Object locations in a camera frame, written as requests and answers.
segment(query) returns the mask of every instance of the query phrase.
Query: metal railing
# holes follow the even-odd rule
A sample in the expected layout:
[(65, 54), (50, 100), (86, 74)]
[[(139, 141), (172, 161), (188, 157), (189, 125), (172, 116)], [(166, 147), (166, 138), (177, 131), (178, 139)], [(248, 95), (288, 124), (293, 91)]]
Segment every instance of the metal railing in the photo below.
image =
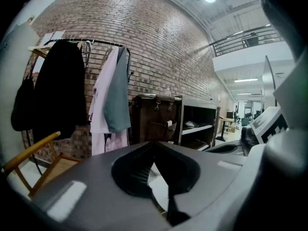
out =
[(242, 50), (262, 44), (283, 41), (282, 37), (270, 24), (229, 35), (210, 46), (214, 48), (215, 56), (221, 56), (233, 51)]

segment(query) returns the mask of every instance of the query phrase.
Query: brick wall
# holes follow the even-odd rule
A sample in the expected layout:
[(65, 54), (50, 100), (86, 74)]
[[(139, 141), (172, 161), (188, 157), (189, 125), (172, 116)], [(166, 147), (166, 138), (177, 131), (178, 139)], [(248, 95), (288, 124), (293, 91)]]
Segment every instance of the brick wall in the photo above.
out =
[[(175, 95), (213, 99), (225, 116), (233, 102), (214, 72), (206, 32), (183, 9), (169, 0), (56, 0), (33, 23), (36, 33), (66, 30), (64, 38), (93, 38), (117, 42), (131, 49), (134, 74), (128, 85), (128, 99), (139, 93), (164, 94), (166, 87)], [(85, 79), (87, 107), (92, 88), (107, 49), (94, 44)], [(30, 65), (35, 62), (32, 56)], [(65, 155), (90, 155), (90, 128), (77, 128), (72, 139), (56, 142)], [(48, 150), (40, 157), (49, 161)]]

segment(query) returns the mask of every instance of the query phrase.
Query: black table leg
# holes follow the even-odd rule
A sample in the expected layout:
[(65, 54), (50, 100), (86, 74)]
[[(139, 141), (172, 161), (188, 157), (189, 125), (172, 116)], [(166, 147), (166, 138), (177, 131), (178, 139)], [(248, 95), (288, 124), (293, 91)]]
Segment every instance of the black table leg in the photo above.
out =
[(223, 121), (221, 136), (216, 137), (216, 140), (226, 142), (225, 139), (223, 138), (223, 132), (225, 131), (225, 125), (226, 125), (226, 121)]

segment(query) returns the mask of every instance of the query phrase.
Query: pink garment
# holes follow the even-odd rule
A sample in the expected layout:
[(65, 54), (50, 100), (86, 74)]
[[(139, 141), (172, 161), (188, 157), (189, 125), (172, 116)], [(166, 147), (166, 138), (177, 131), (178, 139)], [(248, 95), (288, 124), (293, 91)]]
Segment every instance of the pink garment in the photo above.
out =
[(100, 75), (93, 88), (93, 99), (90, 107), (90, 121), (92, 133), (92, 155), (97, 155), (119, 149), (128, 145), (127, 130), (110, 133), (104, 117), (104, 104), (110, 82), (116, 68), (119, 48), (115, 47), (104, 63)]

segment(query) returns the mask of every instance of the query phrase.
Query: black coat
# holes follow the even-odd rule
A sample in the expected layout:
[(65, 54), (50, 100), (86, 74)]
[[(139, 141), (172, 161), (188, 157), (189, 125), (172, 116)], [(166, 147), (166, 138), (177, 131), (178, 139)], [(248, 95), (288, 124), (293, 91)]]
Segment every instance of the black coat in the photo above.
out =
[(34, 142), (60, 131), (70, 138), (76, 125), (86, 125), (85, 68), (77, 44), (57, 41), (43, 63), (34, 88)]

